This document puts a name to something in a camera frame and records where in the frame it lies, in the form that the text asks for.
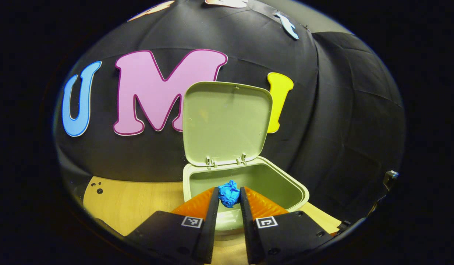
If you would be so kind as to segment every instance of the orange finger pad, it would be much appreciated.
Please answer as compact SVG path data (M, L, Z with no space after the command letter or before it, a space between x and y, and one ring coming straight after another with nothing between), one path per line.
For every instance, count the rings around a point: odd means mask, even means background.
M190 216L193 218L203 218L205 220L207 216L207 210L209 208L210 198L213 192L214 187L209 188L208 190L199 193L187 202L178 206L176 209L171 211L171 213Z
M273 215L289 213L284 208L274 203L274 201L248 187L245 187L245 192L247 193L250 209L252 210L253 220L256 218L267 218Z

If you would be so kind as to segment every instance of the fish-shaped cutout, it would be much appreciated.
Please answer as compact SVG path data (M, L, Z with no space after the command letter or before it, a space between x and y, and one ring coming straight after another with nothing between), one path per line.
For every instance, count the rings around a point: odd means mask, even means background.
M247 4L245 4L244 0L205 0L205 3L208 5L217 5L233 8L247 7Z
M165 3L161 3L159 5L156 5L154 7L150 7L148 10L145 10L144 12L136 15L135 17L131 18L130 20L128 20L127 22L129 21L132 21L132 20L135 20L143 15L149 15L149 14L152 14L152 13L155 13L155 12L158 12L160 10L163 10L165 8L168 8L170 7L171 4L173 4L174 1L168 1L168 2L165 2Z
M293 37L294 39L299 40L299 36L296 34L296 32L294 32L294 29L296 27L288 20L288 18L279 13L276 13L275 15L281 20L281 24L283 24L286 32L288 32L289 35L291 35L291 37Z

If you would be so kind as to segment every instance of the green trash can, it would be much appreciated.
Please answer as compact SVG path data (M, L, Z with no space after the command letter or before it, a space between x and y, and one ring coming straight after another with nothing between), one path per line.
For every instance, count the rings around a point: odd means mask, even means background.
M273 99L266 90L228 82L198 82L183 104L183 143L189 164L183 169L185 201L234 180L289 212L309 199L307 188L259 156L267 136ZM240 204L219 204L216 239L243 229Z

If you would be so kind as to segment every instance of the paper cutout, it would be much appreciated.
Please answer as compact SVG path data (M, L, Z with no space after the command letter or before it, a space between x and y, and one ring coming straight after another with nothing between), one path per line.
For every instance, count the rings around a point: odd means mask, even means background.
M151 51L142 50L122 56L116 61L120 76L118 120L114 123L114 132L119 135L143 132L145 125L136 116L136 100L153 129L161 131L178 98L180 110L172 125L176 131L182 131L183 96L186 90L196 82L215 81L220 67L226 63L227 55L222 52L193 50L164 79Z
M283 110L284 101L286 100L289 90L294 87L294 82L289 77L279 73L269 73L267 79L271 87L269 93L273 98L273 106L268 126L268 134L272 134L279 129L279 116Z
M208 5L233 7L233 8L247 7L247 4L245 4L245 2L242 0L205 0L205 3Z
M291 37L293 37L294 39L299 40L299 36L293 30L296 27L293 24L291 24L288 18L285 17L284 15L280 15L279 13L276 13L275 15L279 17L279 19L281 20L281 24L283 24L283 27L286 30L286 32L288 32L289 35L291 35Z
M158 4L158 5L154 6L154 7L150 7L148 10L145 10L144 12L136 15L135 17L131 18L127 22L135 20L135 19L137 19L139 17L142 17L143 15L149 15L149 14L158 12L160 10L164 10L165 8L170 7L170 5L173 4L174 2L175 1L168 1L168 2L165 2L165 3Z
M64 99L62 101L62 123L64 124L65 132L67 132L69 136L80 136L88 128L91 106L91 84L93 82L93 75L99 67L101 67L101 62L97 61L85 67L85 69L81 71L79 111L78 116L75 119L73 119L70 115L70 97L78 75L76 74L71 77L64 87Z
M240 190L237 188L237 183L230 180L228 183L219 186L219 200L223 206L233 208L234 204L240 202Z

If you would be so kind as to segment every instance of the trash can lid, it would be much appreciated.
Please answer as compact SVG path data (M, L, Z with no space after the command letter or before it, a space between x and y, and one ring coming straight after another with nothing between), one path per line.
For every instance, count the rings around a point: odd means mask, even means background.
M195 166L251 161L263 149L273 99L266 89L230 82L198 82L183 103L183 143Z

